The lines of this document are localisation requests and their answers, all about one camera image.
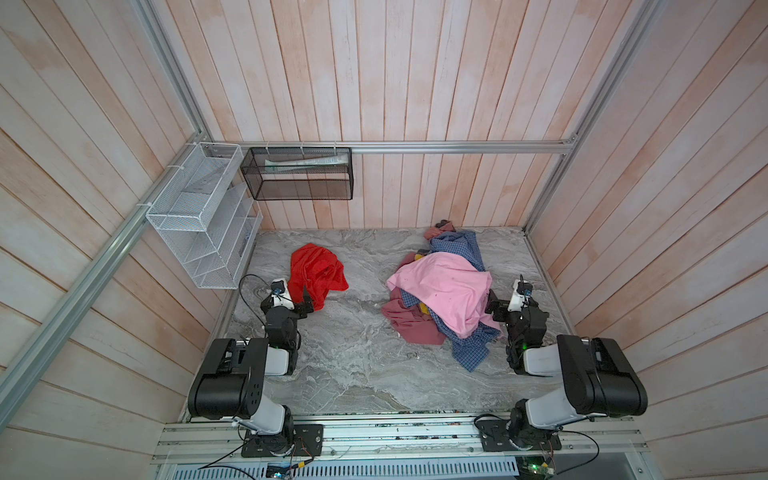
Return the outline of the pink cloth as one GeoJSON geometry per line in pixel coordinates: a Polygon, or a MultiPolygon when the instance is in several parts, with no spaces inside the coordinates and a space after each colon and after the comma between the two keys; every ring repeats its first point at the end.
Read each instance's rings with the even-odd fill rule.
{"type": "Polygon", "coordinates": [[[399,268],[386,284],[424,303],[459,338],[470,337],[480,325],[499,329],[485,312],[491,274],[460,255],[431,253],[399,268]]]}

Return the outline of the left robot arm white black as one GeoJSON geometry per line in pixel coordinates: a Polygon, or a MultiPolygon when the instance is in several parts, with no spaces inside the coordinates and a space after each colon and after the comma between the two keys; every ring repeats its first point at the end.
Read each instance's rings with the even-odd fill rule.
{"type": "Polygon", "coordinates": [[[245,430],[245,443],[273,456],[293,450],[296,433],[290,408],[264,393],[267,377],[291,375],[301,348],[298,321],[314,311],[309,292],[299,302],[275,290],[261,304],[264,336],[212,341],[192,383],[187,410],[191,417],[229,419],[245,430]]]}

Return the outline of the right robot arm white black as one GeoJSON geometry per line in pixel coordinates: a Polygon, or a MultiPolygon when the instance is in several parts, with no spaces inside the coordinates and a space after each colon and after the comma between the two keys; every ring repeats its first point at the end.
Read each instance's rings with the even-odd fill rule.
{"type": "Polygon", "coordinates": [[[516,403],[505,427],[511,447],[544,446],[580,421],[646,412],[646,389],[615,340],[560,334],[545,345],[549,314],[527,289],[507,301],[491,291],[485,312],[507,327],[507,362],[515,373],[561,379],[557,389],[516,403]]]}

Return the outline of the blue checkered cloth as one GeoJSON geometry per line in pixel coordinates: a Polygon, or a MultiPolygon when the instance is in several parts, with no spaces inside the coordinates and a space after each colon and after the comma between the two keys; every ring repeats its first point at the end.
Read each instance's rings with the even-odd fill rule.
{"type": "MultiPolygon", "coordinates": [[[[431,253],[448,252],[467,259],[477,270],[488,272],[482,259],[476,234],[462,230],[446,232],[428,241],[429,252],[418,254],[427,256],[431,253]]],[[[459,338],[441,319],[429,309],[437,328],[451,342],[453,358],[467,371],[474,371],[489,355],[488,344],[500,335],[498,330],[480,325],[473,334],[465,339],[459,338]]]]}

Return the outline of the maroon cloth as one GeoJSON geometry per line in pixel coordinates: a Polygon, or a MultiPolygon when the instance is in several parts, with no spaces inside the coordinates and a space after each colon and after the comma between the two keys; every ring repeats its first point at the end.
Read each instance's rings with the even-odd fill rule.
{"type": "Polygon", "coordinates": [[[441,346],[446,340],[431,314],[419,307],[419,303],[430,306],[446,287],[439,279],[435,261],[436,258],[410,252],[396,268],[394,278],[386,282],[390,297],[381,313],[400,337],[411,344],[441,346]]]}

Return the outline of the dusty red cloth at wall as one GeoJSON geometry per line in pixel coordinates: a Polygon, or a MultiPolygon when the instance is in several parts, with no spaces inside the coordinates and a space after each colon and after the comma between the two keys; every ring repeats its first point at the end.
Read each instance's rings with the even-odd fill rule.
{"type": "Polygon", "coordinates": [[[455,232],[455,231],[456,231],[456,228],[454,227],[454,224],[453,224],[452,221],[450,221],[450,220],[442,220],[442,221],[436,223],[435,225],[429,227],[424,232],[424,238],[427,241],[429,241],[429,240],[431,240],[433,238],[436,238],[436,237],[442,235],[443,233],[455,232]]]}

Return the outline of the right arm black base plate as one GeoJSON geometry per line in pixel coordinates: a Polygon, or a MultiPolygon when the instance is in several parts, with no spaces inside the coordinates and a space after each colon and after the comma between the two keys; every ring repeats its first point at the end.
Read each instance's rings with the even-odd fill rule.
{"type": "Polygon", "coordinates": [[[532,437],[513,439],[508,430],[508,420],[495,416],[481,416],[473,421],[484,452],[512,451],[559,451],[562,442],[555,432],[536,432],[532,437]]]}

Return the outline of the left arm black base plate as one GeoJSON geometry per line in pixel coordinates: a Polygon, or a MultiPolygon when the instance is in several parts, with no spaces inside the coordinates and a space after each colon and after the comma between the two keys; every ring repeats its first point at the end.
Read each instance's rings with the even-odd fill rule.
{"type": "Polygon", "coordinates": [[[324,426],[299,424],[275,435],[247,432],[241,449],[243,458],[287,458],[294,456],[318,457],[322,455],[324,426]]]}

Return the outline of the aluminium mounting rail front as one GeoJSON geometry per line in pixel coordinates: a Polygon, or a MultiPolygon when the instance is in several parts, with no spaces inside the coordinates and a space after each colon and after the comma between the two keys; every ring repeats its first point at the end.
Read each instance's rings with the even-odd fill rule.
{"type": "MultiPolygon", "coordinates": [[[[321,460],[447,458],[489,456],[470,413],[297,415],[295,428],[323,427],[321,460]]],[[[639,424],[631,417],[597,419],[567,426],[559,433],[558,457],[592,453],[648,452],[639,424]]],[[[150,462],[207,463],[242,443],[225,421],[195,421],[164,427],[150,462]]]]}

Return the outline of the aluminium frame rail back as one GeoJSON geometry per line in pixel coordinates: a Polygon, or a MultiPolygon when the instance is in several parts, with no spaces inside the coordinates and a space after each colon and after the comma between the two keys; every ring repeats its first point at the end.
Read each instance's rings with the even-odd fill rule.
{"type": "Polygon", "coordinates": [[[567,154],[575,147],[566,140],[518,141],[240,141],[242,148],[348,148],[353,154],[567,154]]]}

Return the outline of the aluminium frame rail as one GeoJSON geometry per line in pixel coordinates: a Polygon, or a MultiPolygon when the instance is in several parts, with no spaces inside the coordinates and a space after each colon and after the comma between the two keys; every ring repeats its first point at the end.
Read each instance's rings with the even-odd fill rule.
{"type": "Polygon", "coordinates": [[[6,429],[53,360],[71,338],[88,310],[114,277],[148,226],[147,213],[170,184],[193,149],[208,135],[188,138],[170,164],[132,208],[110,240],[79,274],[71,288],[48,312],[9,367],[1,374],[1,428],[6,429]]]}
{"type": "Polygon", "coordinates": [[[518,141],[240,141],[242,148],[348,148],[353,154],[567,154],[575,147],[566,140],[518,141]]]}

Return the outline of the aluminium frame rail left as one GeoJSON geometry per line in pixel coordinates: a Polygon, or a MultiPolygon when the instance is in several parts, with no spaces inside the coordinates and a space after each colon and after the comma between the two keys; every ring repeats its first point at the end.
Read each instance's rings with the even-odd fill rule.
{"type": "Polygon", "coordinates": [[[88,310],[114,277],[148,226],[147,213],[170,184],[193,149],[208,135],[188,138],[170,164],[132,208],[110,240],[79,274],[71,288],[48,312],[9,367],[1,374],[1,428],[6,429],[53,360],[71,338],[88,310]]]}

